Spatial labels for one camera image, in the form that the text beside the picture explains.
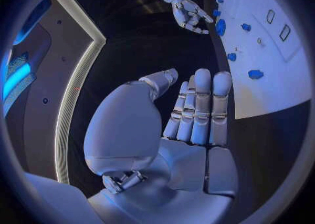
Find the led light strip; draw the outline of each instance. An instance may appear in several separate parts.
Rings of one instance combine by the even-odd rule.
[[[93,39],[82,55],[79,63],[70,77],[59,108],[55,131],[55,168],[59,182],[69,184],[68,177],[68,136],[75,105],[80,89],[94,61],[106,43],[106,38],[97,29],[93,21],[87,16],[75,0],[57,0],[69,15]]]

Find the blue object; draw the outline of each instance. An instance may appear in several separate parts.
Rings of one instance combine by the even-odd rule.
[[[219,11],[219,10],[213,10],[213,16],[220,16],[221,15],[221,11]]]
[[[241,25],[241,27],[243,28],[243,30],[247,30],[247,31],[250,31],[251,30],[251,26],[249,24],[246,24],[246,23],[243,23]]]
[[[264,76],[264,73],[261,72],[260,70],[250,70],[248,72],[248,77],[251,79],[259,79]]]
[[[30,65],[25,63],[18,70],[10,75],[3,88],[3,100],[6,99],[8,94],[14,89],[14,87],[24,79],[30,73]]]
[[[22,29],[17,34],[13,45],[21,43],[25,37],[32,31],[35,25],[40,21],[42,16],[49,10],[51,6],[51,0],[42,0],[35,9],[31,12],[28,19],[24,23]]]
[[[215,25],[215,29],[217,31],[217,34],[219,36],[223,36],[224,33],[225,33],[225,28],[226,28],[226,25],[225,25],[225,21],[223,19],[220,19],[217,24]]]
[[[231,61],[236,61],[236,54],[235,53],[227,54],[227,59],[229,59]]]

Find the blue knob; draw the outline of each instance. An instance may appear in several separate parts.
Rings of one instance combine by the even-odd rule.
[[[225,26],[225,21],[224,21],[223,19],[220,19],[220,20],[217,22],[217,24],[215,25],[215,29],[216,29],[217,34],[218,34],[219,36],[223,36],[223,35],[224,35],[224,33],[225,33],[225,28],[226,28],[226,26]]]
[[[221,15],[221,11],[219,11],[219,10],[213,10],[213,16],[220,16]]]
[[[261,72],[260,70],[250,70],[248,72],[248,77],[250,77],[251,79],[259,79],[262,78],[264,76],[264,73]]]
[[[236,61],[236,54],[235,53],[227,54],[227,59],[229,59],[231,61]]]
[[[251,26],[249,24],[246,24],[246,23],[243,23],[241,25],[241,27],[243,28],[243,30],[247,30],[247,31],[250,31],[251,30]]]

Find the blue light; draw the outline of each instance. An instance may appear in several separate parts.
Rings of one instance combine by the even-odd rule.
[[[30,73],[30,66],[28,63],[21,66],[18,70],[16,70],[6,81],[3,88],[3,100],[6,99],[8,94],[14,89],[14,87],[28,74]]]

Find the dark floor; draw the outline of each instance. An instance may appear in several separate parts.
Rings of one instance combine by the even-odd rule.
[[[80,93],[69,135],[70,182],[89,197],[103,185],[86,166],[83,140],[94,111],[107,94],[126,81],[175,67],[180,75],[178,82],[156,102],[165,125],[182,81],[200,67],[214,74],[219,68],[226,70],[227,64],[224,52],[218,53],[216,37],[211,40],[210,36],[179,28],[170,6],[162,0],[78,2],[108,38]],[[205,3],[208,13],[212,6]],[[240,222],[282,183],[301,146],[309,105],[307,102],[270,115],[233,120],[231,96],[228,142],[238,167],[240,189],[226,223]]]

